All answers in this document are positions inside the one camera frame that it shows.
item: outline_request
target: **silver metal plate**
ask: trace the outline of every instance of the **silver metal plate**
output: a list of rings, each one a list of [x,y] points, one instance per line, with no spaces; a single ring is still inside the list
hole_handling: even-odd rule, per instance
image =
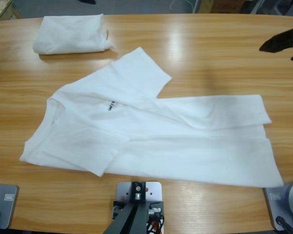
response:
[[[0,229],[10,226],[18,190],[16,185],[0,184]]]
[[[131,182],[120,182],[117,185],[116,200],[120,202],[129,202],[129,191]],[[146,200],[163,201],[162,185],[160,182],[146,182]]]
[[[278,231],[283,231],[284,229],[277,224],[275,219],[278,216],[284,218],[284,220],[293,227],[293,219],[289,212],[289,189],[291,188],[291,184],[286,184],[283,187],[278,188],[265,188],[264,193],[266,196],[268,208],[270,211],[270,216],[272,219],[272,225]]]

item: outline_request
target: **folded white cloth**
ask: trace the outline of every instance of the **folded white cloth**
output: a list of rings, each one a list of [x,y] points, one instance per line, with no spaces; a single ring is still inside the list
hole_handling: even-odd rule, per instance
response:
[[[33,43],[40,55],[98,52],[112,48],[96,16],[45,16]]]
[[[170,79],[138,48],[63,86],[20,160],[98,176],[283,185],[260,95],[157,99]]]

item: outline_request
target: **wooden table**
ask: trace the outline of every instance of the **wooden table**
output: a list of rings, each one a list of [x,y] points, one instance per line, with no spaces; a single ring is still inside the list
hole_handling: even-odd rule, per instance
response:
[[[138,46],[173,79],[160,97],[260,94],[266,126],[285,182],[293,182],[293,49],[259,52],[292,17],[260,15],[106,16],[115,51],[39,56],[32,42],[42,19],[0,22],[0,183],[20,193],[11,228],[101,234],[111,222],[120,181],[148,180],[40,167],[19,162],[40,124],[45,101]],[[159,179],[165,233],[237,233],[272,229],[263,191]]]

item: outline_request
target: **t-shirt sleeve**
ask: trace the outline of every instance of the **t-shirt sleeve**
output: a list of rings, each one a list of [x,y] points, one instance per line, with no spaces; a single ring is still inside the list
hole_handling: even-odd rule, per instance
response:
[[[110,66],[138,92],[153,98],[157,97],[163,87],[171,80],[171,77],[141,47],[124,55],[111,63]]]

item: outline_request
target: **folded towel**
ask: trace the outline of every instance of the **folded towel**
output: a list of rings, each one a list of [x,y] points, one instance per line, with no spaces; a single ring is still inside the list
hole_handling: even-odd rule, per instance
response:
[[[33,49],[40,55],[87,53],[113,47],[102,28],[103,14],[96,16],[46,16]]]

